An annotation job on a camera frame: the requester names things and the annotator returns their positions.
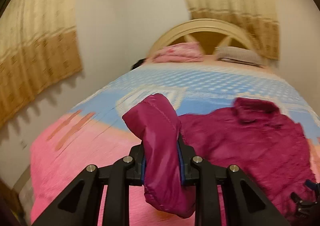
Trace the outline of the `magenta puffer jacket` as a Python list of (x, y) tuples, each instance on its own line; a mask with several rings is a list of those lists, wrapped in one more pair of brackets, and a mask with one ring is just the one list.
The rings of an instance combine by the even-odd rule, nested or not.
[(182, 218), (195, 210), (195, 189), (181, 184), (179, 138), (213, 165), (239, 166), (289, 221), (295, 212), (292, 192), (308, 201), (315, 198), (304, 186), (315, 175), (303, 128), (272, 102), (237, 98), (233, 106), (206, 115), (178, 116), (157, 93), (132, 107), (123, 120), (143, 142), (145, 200), (158, 210)]

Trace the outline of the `pink and blue bedspread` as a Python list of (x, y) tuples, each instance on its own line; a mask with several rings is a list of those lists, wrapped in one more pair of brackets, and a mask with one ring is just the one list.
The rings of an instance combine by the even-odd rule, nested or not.
[(167, 97), (178, 115), (208, 114), (230, 107), (236, 97), (274, 102), (282, 114), (302, 126), (310, 145), (311, 169), (319, 178), (319, 117), (269, 69), (211, 57), (198, 63), (146, 63), (77, 104), (33, 142), (32, 221), (86, 165), (108, 165), (138, 143), (122, 116), (154, 93)]

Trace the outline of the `striped pillow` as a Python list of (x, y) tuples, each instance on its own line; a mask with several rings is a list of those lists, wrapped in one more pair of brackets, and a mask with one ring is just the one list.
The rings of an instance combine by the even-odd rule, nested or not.
[(214, 51), (217, 60), (226, 59), (227, 62), (242, 63), (252, 66), (263, 66), (264, 62), (260, 55), (248, 49), (237, 47), (217, 47)]

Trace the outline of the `black object beside bed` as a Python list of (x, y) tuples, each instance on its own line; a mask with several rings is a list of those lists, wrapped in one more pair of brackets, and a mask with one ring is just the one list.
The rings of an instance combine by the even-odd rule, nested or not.
[(133, 66), (131, 66), (131, 70), (138, 68), (139, 66), (144, 64), (145, 61), (146, 61), (146, 58), (138, 60)]

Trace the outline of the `folded pink blanket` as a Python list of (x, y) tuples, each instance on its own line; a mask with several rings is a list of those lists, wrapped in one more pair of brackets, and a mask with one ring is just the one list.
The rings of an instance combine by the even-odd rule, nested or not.
[(163, 47), (151, 55), (154, 63), (203, 62), (204, 54), (198, 42), (185, 42)]

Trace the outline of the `cream wooden headboard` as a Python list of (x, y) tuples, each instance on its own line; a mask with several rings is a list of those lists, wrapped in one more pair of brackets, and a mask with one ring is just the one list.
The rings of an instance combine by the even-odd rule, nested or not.
[(216, 48), (232, 45), (257, 51), (253, 37), (243, 28), (218, 19), (200, 18), (165, 32), (154, 42), (146, 57), (151, 58), (161, 48), (181, 42), (198, 42), (204, 55), (213, 55)]

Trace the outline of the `beige curtain on side wall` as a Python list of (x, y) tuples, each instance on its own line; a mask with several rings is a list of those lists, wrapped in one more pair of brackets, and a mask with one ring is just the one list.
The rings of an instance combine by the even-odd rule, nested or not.
[(11, 0), (1, 16), (1, 123), (82, 70), (75, 0)]

